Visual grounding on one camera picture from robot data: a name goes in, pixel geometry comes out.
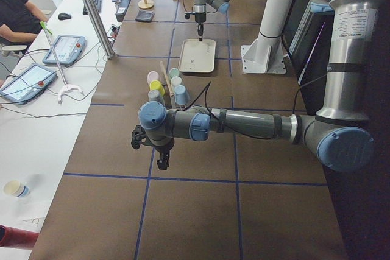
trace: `white tray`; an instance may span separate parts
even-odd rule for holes
[[[180,71],[208,73],[214,70],[214,63],[215,40],[184,40],[179,61]]]

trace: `red object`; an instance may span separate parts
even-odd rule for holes
[[[0,225],[0,247],[32,250],[39,233]]]

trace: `label sticker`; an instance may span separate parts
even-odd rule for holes
[[[377,9],[359,9],[336,14],[331,40],[365,39],[365,41],[371,41],[377,15]]]

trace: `tablet screen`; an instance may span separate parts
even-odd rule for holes
[[[5,88],[2,89],[2,94],[8,98],[21,101],[32,91],[41,90],[41,87],[38,86],[37,83],[45,80],[51,74],[53,74],[53,72],[39,66],[33,66],[24,72],[20,78],[17,77],[15,81],[5,86]]]
[[[58,60],[60,62],[68,61],[71,59],[74,48],[79,40],[79,37],[60,37],[55,44],[55,52],[57,53]],[[55,61],[54,55],[51,52],[46,58],[47,61]]]

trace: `white desk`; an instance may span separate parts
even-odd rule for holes
[[[4,107],[36,116],[87,112],[94,87],[101,77],[97,69],[103,71],[105,59],[103,49],[99,48],[99,45],[94,47],[99,42],[98,36],[89,16],[82,14],[82,9],[82,0],[63,0],[48,21],[48,28],[53,33],[52,41],[58,35],[85,36],[87,45],[82,53],[85,55],[84,58],[64,69],[64,72],[68,83],[81,86],[85,94],[91,91],[92,93],[82,101],[63,96],[63,102],[59,105],[57,95],[46,90],[38,99],[24,106],[10,104]],[[70,13],[72,18],[59,21],[57,16],[60,12]],[[115,18],[115,6],[111,0],[103,0],[100,16],[106,31],[112,24],[118,25]],[[29,50],[42,48],[49,48],[44,32],[39,34]],[[45,53],[34,52],[32,56],[37,63],[42,64]],[[22,58],[13,73],[18,75],[31,63],[30,57]],[[63,86],[60,74],[57,75],[58,79],[49,87],[55,93]],[[72,91],[69,95],[76,99],[83,98],[78,91]],[[0,187],[2,189],[9,180],[13,179],[20,180],[30,187],[30,194],[21,199],[7,196],[3,191],[0,192],[1,225],[40,231],[84,117],[85,115],[81,114],[55,118],[32,118],[0,109]],[[31,220],[36,218],[38,220],[32,223]],[[0,259],[24,260],[28,259],[29,255],[28,250],[0,247]]]

